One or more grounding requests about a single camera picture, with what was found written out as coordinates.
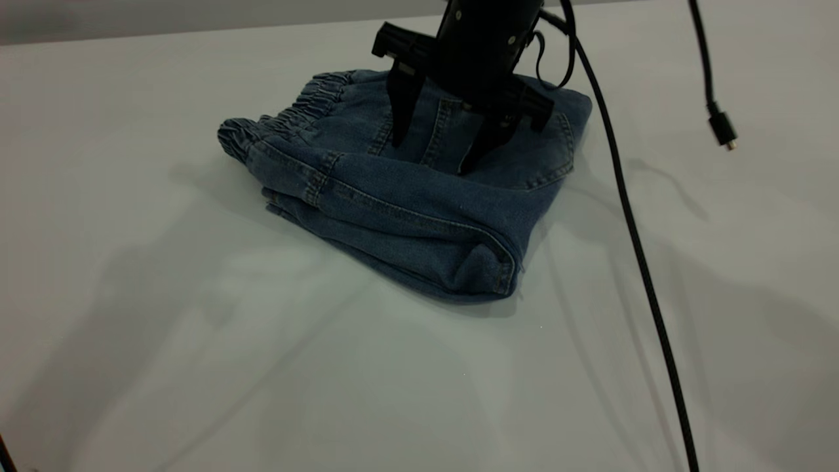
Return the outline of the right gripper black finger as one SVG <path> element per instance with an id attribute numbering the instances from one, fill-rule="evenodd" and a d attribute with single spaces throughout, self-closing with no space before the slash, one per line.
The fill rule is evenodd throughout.
<path id="1" fill-rule="evenodd" d="M 521 114 L 486 115 L 467 154 L 459 164 L 458 174 L 468 174 L 492 150 L 509 143 L 522 119 Z"/>
<path id="2" fill-rule="evenodd" d="M 387 75 L 387 95 L 393 120 L 392 144 L 396 148 L 401 146 L 410 131 L 425 79 L 425 73 L 399 60 L 393 62 L 393 67 Z"/>

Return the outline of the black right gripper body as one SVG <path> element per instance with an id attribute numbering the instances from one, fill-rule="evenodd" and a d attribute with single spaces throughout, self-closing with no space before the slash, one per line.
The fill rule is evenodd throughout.
<path id="1" fill-rule="evenodd" d="M 443 23 L 431 37 L 384 24 L 372 53 L 422 71 L 426 79 L 484 116 L 521 114 L 541 132 L 554 102 L 513 73 L 530 28 L 492 29 L 489 24 Z"/>

